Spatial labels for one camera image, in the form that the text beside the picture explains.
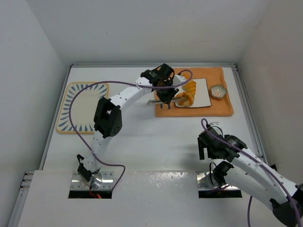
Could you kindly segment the long striped croissant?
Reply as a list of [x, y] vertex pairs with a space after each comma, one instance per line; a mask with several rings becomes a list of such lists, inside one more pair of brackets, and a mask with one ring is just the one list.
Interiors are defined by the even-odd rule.
[[183, 90], [191, 95], [195, 95], [196, 94], [196, 82], [193, 81], [192, 79], [189, 80], [188, 83], [184, 84], [182, 86]]

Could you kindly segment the metal serving tongs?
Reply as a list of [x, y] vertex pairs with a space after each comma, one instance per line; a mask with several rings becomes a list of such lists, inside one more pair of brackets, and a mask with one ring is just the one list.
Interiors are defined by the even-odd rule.
[[[176, 99], [176, 96], [175, 96], [171, 101], [169, 101], [169, 104], [170, 103], [174, 103], [176, 101], [177, 101], [177, 99]], [[156, 105], [156, 104], [163, 104], [163, 103], [159, 100], [159, 98], [153, 99], [153, 100], [149, 100], [147, 102], [147, 105]]]

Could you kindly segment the curled striped croissant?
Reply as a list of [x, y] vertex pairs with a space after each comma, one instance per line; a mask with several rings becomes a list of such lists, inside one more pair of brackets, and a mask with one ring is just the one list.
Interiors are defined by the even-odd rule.
[[190, 107], [195, 100], [195, 95], [190, 92], [182, 92], [176, 95], [176, 103], [182, 107]]

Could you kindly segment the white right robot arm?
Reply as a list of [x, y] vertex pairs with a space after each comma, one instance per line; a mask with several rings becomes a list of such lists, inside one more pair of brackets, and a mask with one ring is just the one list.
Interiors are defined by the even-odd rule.
[[285, 226], [301, 226], [303, 186], [296, 184], [259, 159], [233, 135], [221, 135], [208, 127], [198, 135], [199, 158], [219, 159], [213, 170], [200, 174], [198, 186], [210, 192], [230, 185], [263, 203]]

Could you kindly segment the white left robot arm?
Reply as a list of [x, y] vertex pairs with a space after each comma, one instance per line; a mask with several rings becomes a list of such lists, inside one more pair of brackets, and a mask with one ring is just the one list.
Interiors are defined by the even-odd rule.
[[175, 71], [167, 64], [162, 64], [152, 70], [146, 70], [140, 74], [133, 83], [127, 83], [128, 87], [118, 94], [105, 98], [97, 103], [93, 117], [94, 134], [89, 145], [90, 154], [83, 157], [77, 155], [79, 161], [78, 173], [89, 182], [92, 175], [98, 173], [103, 162], [98, 153], [105, 152], [111, 139], [122, 129], [122, 113], [137, 100], [153, 91], [164, 104], [169, 104], [178, 92], [178, 84], [175, 82]]

